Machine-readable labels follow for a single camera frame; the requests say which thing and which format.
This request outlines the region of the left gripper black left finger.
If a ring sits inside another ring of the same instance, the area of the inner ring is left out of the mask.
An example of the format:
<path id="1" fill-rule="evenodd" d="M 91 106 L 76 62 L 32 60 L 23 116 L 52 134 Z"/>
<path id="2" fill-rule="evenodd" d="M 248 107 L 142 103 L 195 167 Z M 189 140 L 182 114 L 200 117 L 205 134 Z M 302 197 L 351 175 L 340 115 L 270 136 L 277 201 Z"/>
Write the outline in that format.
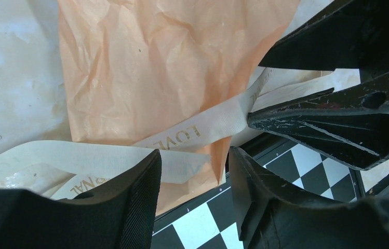
<path id="1" fill-rule="evenodd" d="M 150 248 L 162 175 L 152 151 L 73 199 L 0 190 L 0 248 Z"/>

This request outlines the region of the cream printed ribbon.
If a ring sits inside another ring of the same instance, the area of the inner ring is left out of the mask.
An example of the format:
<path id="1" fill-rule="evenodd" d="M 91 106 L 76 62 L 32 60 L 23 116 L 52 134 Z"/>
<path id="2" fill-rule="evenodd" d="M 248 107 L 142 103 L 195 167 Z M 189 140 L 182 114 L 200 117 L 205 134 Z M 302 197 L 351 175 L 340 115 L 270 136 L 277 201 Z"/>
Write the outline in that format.
<path id="1" fill-rule="evenodd" d="M 128 171 L 152 150 L 163 160 L 161 181 L 183 184 L 211 163 L 198 150 L 247 130 L 249 112 L 331 88 L 336 72 L 266 68 L 247 91 L 131 146 L 33 141 L 0 154 L 0 188 L 25 188 L 72 199 Z"/>

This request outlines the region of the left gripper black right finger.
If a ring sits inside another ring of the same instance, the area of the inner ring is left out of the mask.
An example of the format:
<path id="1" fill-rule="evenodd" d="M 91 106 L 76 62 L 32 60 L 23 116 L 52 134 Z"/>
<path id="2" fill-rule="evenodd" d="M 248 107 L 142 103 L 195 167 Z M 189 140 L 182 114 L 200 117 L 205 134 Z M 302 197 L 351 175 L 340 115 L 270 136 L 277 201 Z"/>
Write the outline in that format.
<path id="1" fill-rule="evenodd" d="M 339 202 L 305 191 L 229 150 L 238 237 L 244 248 L 389 248 L 389 197 Z"/>

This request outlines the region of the flower bouquet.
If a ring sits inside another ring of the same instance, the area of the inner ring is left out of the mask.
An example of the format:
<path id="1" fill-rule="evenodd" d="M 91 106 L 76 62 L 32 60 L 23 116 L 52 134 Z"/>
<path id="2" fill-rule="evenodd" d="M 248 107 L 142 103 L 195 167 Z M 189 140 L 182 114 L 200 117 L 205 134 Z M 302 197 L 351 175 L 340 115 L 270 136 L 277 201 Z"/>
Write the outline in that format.
<path id="1" fill-rule="evenodd" d="M 248 90 L 299 1 L 59 1 L 72 140 L 131 146 Z M 161 183 L 157 214 L 222 182 L 231 137 L 211 163 Z"/>

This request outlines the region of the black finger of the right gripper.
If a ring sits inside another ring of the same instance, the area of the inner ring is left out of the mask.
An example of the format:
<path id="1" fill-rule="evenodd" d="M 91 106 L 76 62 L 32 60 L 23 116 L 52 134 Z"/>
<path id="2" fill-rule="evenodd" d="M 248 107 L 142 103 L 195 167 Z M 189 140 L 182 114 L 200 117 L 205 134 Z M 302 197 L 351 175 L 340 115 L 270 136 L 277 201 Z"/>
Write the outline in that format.
<path id="1" fill-rule="evenodd" d="M 299 70 L 359 68 L 365 1 L 333 1 L 281 38 L 261 66 Z"/>
<path id="2" fill-rule="evenodd" d="M 285 137 L 352 169 L 389 160 L 389 73 L 360 83 L 337 69 L 304 83 L 316 92 L 249 114 L 249 127 Z"/>

